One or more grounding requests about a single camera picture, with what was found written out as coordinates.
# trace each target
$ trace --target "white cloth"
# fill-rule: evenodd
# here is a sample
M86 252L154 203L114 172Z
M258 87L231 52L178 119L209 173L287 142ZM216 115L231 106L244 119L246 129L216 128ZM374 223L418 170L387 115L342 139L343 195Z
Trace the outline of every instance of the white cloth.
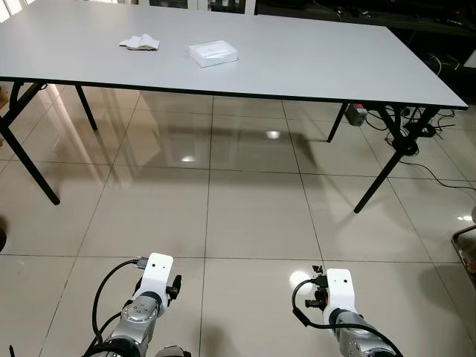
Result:
M159 41L153 39L148 34L139 36L133 36L130 39L125 39L124 41L119 43L119 46L126 46L128 50L150 50L150 51L157 51L158 50L158 43Z

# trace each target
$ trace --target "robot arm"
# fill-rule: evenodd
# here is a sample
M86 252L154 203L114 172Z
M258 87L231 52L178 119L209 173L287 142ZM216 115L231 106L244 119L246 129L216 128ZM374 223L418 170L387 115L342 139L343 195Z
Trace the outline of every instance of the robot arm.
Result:
M324 275L322 267L313 268L318 273L315 279L310 280L317 287L315 300L306 300L305 304L306 307L319 308L323 312L326 325L311 323L295 306L295 293L300 286L293 293L293 312L297 318L305 326L328 329L337 338L339 351L344 357L401 356L390 340L357 313L350 272L346 269L328 269L327 275Z
M137 266L143 268L145 265L145 271L133 300L127 301L122 309L119 324L102 344L89 348L83 357L145 357L155 322L180 292L181 276L175 278L172 286L167 286L173 263L170 256L152 253L148 260L140 260L141 264ZM157 354L157 357L187 356L190 354L177 346L167 347Z

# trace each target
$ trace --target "table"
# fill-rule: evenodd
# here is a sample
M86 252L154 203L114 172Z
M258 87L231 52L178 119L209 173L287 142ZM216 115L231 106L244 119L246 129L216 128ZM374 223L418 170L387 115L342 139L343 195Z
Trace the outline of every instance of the table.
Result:
M118 46L142 33L160 40L158 51ZM238 61L200 68L188 57L188 45L218 39L238 50ZM8 129L45 83L76 86L94 130L81 86L340 102L329 141L348 103L378 110L395 125L399 117L392 119L387 106L425 108L401 147L414 143L440 109L467 109L387 28L72 0L36 0L0 25L0 80L15 82L0 134L55 205L60 200ZM34 84L17 100L23 82ZM404 153L396 151L356 212Z

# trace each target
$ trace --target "table leg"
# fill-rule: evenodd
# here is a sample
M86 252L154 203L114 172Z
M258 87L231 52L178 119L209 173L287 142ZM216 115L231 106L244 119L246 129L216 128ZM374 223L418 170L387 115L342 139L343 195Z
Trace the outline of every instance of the table leg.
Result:
M367 192L364 194L364 197L360 200L360 202L357 204L356 208L354 209L355 213L359 213L362 208L367 204L369 199L373 196L373 194L377 191L377 189L380 187L382 182L387 178L388 174L393 170L393 168L399 163L400 159L403 157L405 154L406 147L409 147L411 144L414 144L417 140L417 138L420 136L422 133L423 127L432 119L433 116L435 116L440 109L438 108L427 108L422 114L422 117L418 120L417 125L415 126L415 129L410 131L406 137L403 137L402 140L405 141L405 145L401 146L401 149L397 149L393 156L390 158L388 163L385 165L385 167L382 169L380 174L377 176L375 181L372 183L370 188L367 190Z
M8 145L10 145L13 152L16 153L19 160L33 176L36 183L41 187L50 201L54 205L59 205L60 199L58 199L58 196L53 192L40 171L38 171L34 163L30 160L27 153L23 150L22 145L20 145L20 143L16 140L15 135L13 135L13 133L7 127L0 127L0 134L3 136Z
M327 138L327 142L330 143L334 138L335 132L337 132L337 128L341 123L342 117L344 116L345 109L347 109L347 103L342 103L341 110L339 110L339 114L337 114L337 118L335 119L334 125L329 133L329 137Z
M86 100L86 96L84 95L83 88L81 86L75 86L77 94L80 96L81 99L81 104L83 105L84 111L86 112L86 115L88 116L89 123L91 124L91 128L96 131L97 130L97 125L96 122L94 121L94 117L92 115L91 109L89 108L88 101Z

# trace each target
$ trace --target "tile floor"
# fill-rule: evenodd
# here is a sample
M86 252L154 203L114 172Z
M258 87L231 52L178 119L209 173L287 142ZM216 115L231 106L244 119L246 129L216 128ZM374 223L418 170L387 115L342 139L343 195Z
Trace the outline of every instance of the tile floor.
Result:
M85 91L97 133L68 86L41 91L12 126L61 205L0 147L2 356L10 344L19 357L80 356L100 280L152 251L176 258L183 289L149 356L168 344L201 357L339 356L292 314L289 276L312 264L348 268L359 311L405 356L476 356L476 293L450 244L475 192L399 164L356 215L393 150L384 132L346 123L326 143L338 104ZM476 108L445 123L405 160L476 187ZM111 279L100 321L140 274Z

